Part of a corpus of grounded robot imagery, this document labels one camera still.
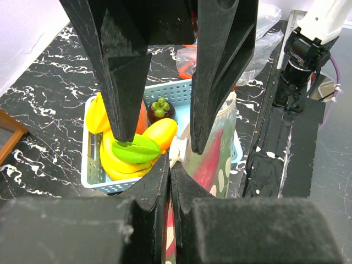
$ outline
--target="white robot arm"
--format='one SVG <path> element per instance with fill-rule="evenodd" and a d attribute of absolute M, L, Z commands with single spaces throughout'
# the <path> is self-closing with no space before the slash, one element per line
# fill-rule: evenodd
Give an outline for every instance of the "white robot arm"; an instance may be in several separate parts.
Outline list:
<path fill-rule="evenodd" d="M 351 9 L 352 0 L 316 0 L 298 22 L 301 34 L 324 45 L 338 37 Z"/>
<path fill-rule="evenodd" d="M 285 43 L 289 61 L 281 72 L 274 104 L 302 112 L 307 96 L 321 80 L 320 71 L 331 57 L 343 24 L 352 9 L 352 0 L 315 0 Z M 307 90 L 311 74 L 317 73 L 314 86 Z"/>

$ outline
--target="plastic bag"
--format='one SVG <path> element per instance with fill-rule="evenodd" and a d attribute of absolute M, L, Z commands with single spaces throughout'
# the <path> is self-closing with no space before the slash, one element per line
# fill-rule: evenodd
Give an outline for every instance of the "plastic bag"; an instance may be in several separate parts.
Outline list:
<path fill-rule="evenodd" d="M 246 85 L 249 81 L 257 77 L 257 75 L 263 70 L 275 47 L 282 40 L 284 36 L 282 32 L 264 36 L 265 33 L 280 20 L 280 18 L 280 8 L 272 4 L 259 2 L 255 54 L 238 81 L 238 86 Z M 181 78 L 192 78 L 193 73 L 196 71 L 196 61 L 197 42 L 194 45 L 187 45 L 186 48 L 177 51 L 176 67 Z"/>
<path fill-rule="evenodd" d="M 256 40 L 278 23 L 281 15 L 281 9 L 275 5 L 259 2 Z"/>
<path fill-rule="evenodd" d="M 242 73 L 242 76 L 237 82 L 237 86 L 244 86 L 259 75 L 268 62 L 271 53 L 281 42 L 283 37 L 284 34 L 280 31 L 271 35 L 266 35 L 256 41 L 253 59 Z"/>
<path fill-rule="evenodd" d="M 196 71 L 197 42 L 179 49 L 176 56 L 176 67 L 182 79 L 191 79 Z"/>

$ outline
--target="black marble table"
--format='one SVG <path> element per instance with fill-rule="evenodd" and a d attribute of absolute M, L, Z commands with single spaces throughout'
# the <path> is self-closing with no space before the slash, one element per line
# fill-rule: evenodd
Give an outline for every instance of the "black marble table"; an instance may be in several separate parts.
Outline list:
<path fill-rule="evenodd" d="M 276 30 L 282 29 L 279 23 Z M 180 80 L 175 67 L 180 46 L 155 46 L 147 85 Z M 229 177 L 228 197 L 241 195 L 244 169 L 256 133 L 272 59 L 250 85 L 238 87 L 236 129 L 244 156 Z M 29 128 L 0 166 L 0 199 L 24 195 L 103 196 L 80 182 L 84 105 L 98 93 L 87 55 L 68 25 L 0 98 L 0 107 Z"/>

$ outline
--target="banana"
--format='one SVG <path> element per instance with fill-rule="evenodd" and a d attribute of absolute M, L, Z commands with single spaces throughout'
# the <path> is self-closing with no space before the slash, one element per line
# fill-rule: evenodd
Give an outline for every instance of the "banana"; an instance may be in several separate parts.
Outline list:
<path fill-rule="evenodd" d="M 131 164 L 121 161 L 116 158 L 112 152 L 112 142 L 115 140 L 111 129 L 107 130 L 103 134 L 103 140 L 100 145 L 100 156 L 104 159 L 107 167 L 113 168 L 115 171 L 119 171 L 123 174 L 135 173 L 144 169 L 148 169 L 152 166 L 151 162 L 145 162 L 140 164 Z"/>
<path fill-rule="evenodd" d="M 152 169 L 152 166 L 150 166 L 147 169 L 142 169 L 142 170 L 134 172 L 134 173 L 129 173 L 129 174 L 121 173 L 121 172 L 117 171 L 115 169 L 115 167 L 112 167 L 111 164 L 107 163 L 105 157 L 106 156 L 104 154 L 103 155 L 100 154 L 100 161 L 101 161 L 101 164 L 102 164 L 104 171 L 109 175 L 109 177 L 112 180 L 129 180 L 129 179 L 134 179 L 134 178 L 138 178 L 138 177 L 143 177 L 145 174 L 147 174 Z"/>
<path fill-rule="evenodd" d="M 98 93 L 90 104 L 85 123 L 89 132 L 92 134 L 98 134 L 110 128 L 108 115 L 105 110 L 101 93 Z"/>

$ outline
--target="toy fruit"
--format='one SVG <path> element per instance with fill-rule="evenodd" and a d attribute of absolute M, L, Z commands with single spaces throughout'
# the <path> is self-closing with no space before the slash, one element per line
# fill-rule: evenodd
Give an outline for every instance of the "toy fruit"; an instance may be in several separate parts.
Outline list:
<path fill-rule="evenodd" d="M 109 164 L 108 161 L 105 159 L 104 155 L 100 155 L 100 161 L 104 171 L 109 175 L 112 180 L 128 180 L 143 177 L 152 169 L 152 166 L 150 166 L 148 169 L 143 169 L 134 173 L 126 174 L 117 171 L 117 167 L 112 167 L 111 164 Z"/>
<path fill-rule="evenodd" d="M 85 118 L 85 122 L 88 131 L 92 134 L 98 134 L 110 128 L 108 115 L 105 110 L 105 105 L 101 93 L 98 93 L 95 99 L 90 104 Z M 136 133 L 141 135 L 147 128 L 147 109 L 145 107 L 144 102 L 142 102 L 141 109 L 139 112 Z"/>
<path fill-rule="evenodd" d="M 148 169 L 152 166 L 152 162 L 131 164 L 116 158 L 112 152 L 112 143 L 114 141 L 115 138 L 111 129 L 105 131 L 103 134 L 103 140 L 100 144 L 100 157 L 105 160 L 105 164 L 107 164 L 109 167 L 114 168 L 121 173 L 130 174 L 141 171 L 143 169 Z"/>
<path fill-rule="evenodd" d="M 175 108 L 165 97 L 160 97 L 148 108 L 148 119 L 152 124 L 163 118 L 175 118 L 175 114 Z"/>
<path fill-rule="evenodd" d="M 161 149 L 154 140 L 135 134 L 133 142 L 113 141 L 112 152 L 119 160 L 138 164 L 154 160 Z"/>
<path fill-rule="evenodd" d="M 145 104 L 142 101 L 136 133 L 139 135 L 142 135 L 147 128 L 148 128 L 147 108 L 145 107 Z"/>
<path fill-rule="evenodd" d="M 145 130 L 143 136 L 157 142 L 161 150 L 168 150 L 172 139 L 177 135 L 177 129 L 175 120 L 161 119 Z"/>
<path fill-rule="evenodd" d="M 90 104 L 85 122 L 88 131 L 92 134 L 98 134 L 110 128 L 101 93 L 98 93 Z"/>

